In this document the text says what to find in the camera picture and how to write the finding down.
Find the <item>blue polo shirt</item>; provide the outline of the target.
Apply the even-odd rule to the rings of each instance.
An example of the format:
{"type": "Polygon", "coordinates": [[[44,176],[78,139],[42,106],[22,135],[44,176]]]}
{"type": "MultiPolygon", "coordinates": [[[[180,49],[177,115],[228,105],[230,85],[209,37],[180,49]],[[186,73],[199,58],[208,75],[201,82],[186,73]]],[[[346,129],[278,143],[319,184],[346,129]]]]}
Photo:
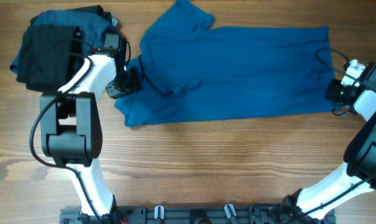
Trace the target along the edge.
{"type": "Polygon", "coordinates": [[[116,100],[128,127],[331,111],[334,73],[316,59],[328,28],[213,27],[177,1],[145,32],[129,62],[139,91],[116,100]]]}

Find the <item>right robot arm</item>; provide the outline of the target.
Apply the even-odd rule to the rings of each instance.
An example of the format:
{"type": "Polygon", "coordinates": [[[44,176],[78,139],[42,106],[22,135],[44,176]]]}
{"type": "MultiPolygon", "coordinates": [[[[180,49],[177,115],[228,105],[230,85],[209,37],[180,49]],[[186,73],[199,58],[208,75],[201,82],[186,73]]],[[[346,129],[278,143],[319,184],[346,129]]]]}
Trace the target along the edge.
{"type": "Polygon", "coordinates": [[[342,164],[317,184],[284,198],[278,215],[285,223],[319,223],[337,206],[376,190],[376,63],[352,60],[344,78],[334,80],[326,98],[366,121],[347,146],[342,164]]]}

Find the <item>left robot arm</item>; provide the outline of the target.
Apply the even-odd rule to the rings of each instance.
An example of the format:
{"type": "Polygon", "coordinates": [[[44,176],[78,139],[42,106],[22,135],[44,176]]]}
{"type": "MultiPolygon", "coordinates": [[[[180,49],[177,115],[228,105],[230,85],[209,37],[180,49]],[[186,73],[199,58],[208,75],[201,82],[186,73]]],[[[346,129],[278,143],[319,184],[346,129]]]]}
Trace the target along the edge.
{"type": "Polygon", "coordinates": [[[32,150],[34,158],[63,169],[73,182],[81,201],[76,218],[81,223],[125,223],[99,164],[103,133],[97,102],[103,92],[117,99],[139,89],[136,74],[126,69],[129,48],[125,38],[111,33],[105,35],[102,47],[90,47],[77,74],[57,93],[41,96],[40,114],[30,132],[32,147],[35,130],[40,129],[42,151],[53,163],[32,150]]]}

